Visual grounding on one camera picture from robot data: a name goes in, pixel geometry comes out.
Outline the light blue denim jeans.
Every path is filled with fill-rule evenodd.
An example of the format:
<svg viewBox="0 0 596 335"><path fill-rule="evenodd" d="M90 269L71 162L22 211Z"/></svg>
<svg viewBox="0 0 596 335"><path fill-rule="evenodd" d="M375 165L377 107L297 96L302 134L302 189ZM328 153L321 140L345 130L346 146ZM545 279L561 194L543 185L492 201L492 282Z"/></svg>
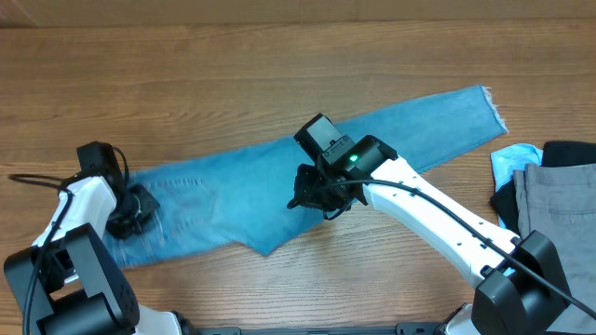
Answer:
<svg viewBox="0 0 596 335"><path fill-rule="evenodd" d="M424 172L507 133L487 87L407 100L341 121L354 140L374 135ZM240 243L268 255L322 221L289 209L297 168L310 158L291 137L135 171L159 209L138 235L103 242L121 268L192 256Z"/></svg>

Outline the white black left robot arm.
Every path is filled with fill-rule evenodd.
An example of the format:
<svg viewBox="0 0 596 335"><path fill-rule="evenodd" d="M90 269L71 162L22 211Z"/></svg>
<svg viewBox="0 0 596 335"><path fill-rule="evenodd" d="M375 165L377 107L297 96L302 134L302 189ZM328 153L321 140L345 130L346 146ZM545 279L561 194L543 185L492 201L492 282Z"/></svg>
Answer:
<svg viewBox="0 0 596 335"><path fill-rule="evenodd" d="M57 209L32 245L7 257L4 274L25 334L194 335L176 311L139 304L102 238L141 235L158 210L140 184L129 184L122 151L93 141L77 149L79 172L61 179L11 174L12 181L56 190Z"/></svg>

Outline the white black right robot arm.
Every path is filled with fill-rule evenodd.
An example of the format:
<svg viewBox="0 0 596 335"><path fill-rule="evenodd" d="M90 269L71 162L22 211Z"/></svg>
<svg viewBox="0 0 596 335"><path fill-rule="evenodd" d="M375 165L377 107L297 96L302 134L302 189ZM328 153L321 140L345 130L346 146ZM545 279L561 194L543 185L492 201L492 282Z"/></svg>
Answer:
<svg viewBox="0 0 596 335"><path fill-rule="evenodd" d="M436 334L544 334L571 292L554 244L520 237L464 208L419 176L372 135L353 141L323 114L294 136L312 159L299 166L289 208L316 208L327 220L354 201L400 221L436 249L474 289L474 300Z"/></svg>

